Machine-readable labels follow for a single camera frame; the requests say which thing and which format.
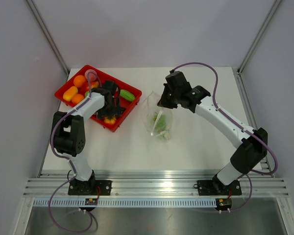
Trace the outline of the green bitter gourd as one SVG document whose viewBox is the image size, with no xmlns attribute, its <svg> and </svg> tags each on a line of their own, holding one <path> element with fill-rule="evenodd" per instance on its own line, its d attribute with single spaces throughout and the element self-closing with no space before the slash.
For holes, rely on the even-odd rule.
<svg viewBox="0 0 294 235">
<path fill-rule="evenodd" d="M 124 89 L 120 90 L 120 97 L 122 97 L 123 99 L 129 102 L 133 102 L 135 100 L 135 95 L 133 95 L 131 92 Z"/>
</svg>

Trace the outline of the orange bell pepper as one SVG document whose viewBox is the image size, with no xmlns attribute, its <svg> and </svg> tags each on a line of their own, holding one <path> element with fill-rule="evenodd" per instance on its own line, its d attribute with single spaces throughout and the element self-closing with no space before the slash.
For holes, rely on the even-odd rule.
<svg viewBox="0 0 294 235">
<path fill-rule="evenodd" d="M 114 125 L 117 121 L 117 117 L 116 116 L 104 117 L 103 121 L 104 121 L 104 123 L 106 123 L 108 125 Z"/>
</svg>

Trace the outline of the clear zip top bag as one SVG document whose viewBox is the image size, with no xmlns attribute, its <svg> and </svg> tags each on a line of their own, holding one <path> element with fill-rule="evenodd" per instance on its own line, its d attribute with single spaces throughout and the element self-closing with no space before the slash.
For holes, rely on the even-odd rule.
<svg viewBox="0 0 294 235">
<path fill-rule="evenodd" d="M 170 109 L 157 105 L 160 98 L 152 91 L 142 102 L 140 115 L 149 136 L 168 141 L 171 138 L 173 114 Z"/>
</svg>

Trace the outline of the green grape bunch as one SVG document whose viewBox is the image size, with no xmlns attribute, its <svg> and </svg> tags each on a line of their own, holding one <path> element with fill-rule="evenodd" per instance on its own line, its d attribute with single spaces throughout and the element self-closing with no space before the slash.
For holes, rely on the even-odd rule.
<svg viewBox="0 0 294 235">
<path fill-rule="evenodd" d="M 152 118 L 153 125 L 152 131 L 155 133 L 161 133 L 167 129 L 167 117 L 162 112 L 155 112 Z"/>
</svg>

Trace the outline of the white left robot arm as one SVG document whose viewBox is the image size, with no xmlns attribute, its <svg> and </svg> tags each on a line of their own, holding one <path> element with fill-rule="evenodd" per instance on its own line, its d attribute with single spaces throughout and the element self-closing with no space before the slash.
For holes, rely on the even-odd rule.
<svg viewBox="0 0 294 235">
<path fill-rule="evenodd" d="M 117 95 L 119 86 L 111 80 L 102 87 L 90 89 L 83 100 L 67 112 L 58 111 L 53 116 L 50 137 L 55 156 L 68 161 L 73 172 L 69 180 L 69 195 L 107 195 L 109 183 L 96 181 L 95 173 L 87 162 L 83 149 L 86 145 L 85 121 L 92 115 L 107 124 L 115 124 L 125 109 Z"/>
</svg>

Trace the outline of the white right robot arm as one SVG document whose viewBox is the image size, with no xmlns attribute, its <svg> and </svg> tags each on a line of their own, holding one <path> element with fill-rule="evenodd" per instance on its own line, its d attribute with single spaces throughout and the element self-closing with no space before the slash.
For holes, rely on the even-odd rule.
<svg viewBox="0 0 294 235">
<path fill-rule="evenodd" d="M 212 178 L 212 193 L 224 194 L 233 181 L 248 174 L 268 153 L 265 147 L 268 143 L 268 134 L 263 128 L 255 130 L 218 108 L 205 88 L 192 87 L 180 71 L 166 76 L 164 91 L 157 105 L 169 109 L 181 105 L 210 122 L 235 147 L 236 151 L 230 162 Z"/>
</svg>

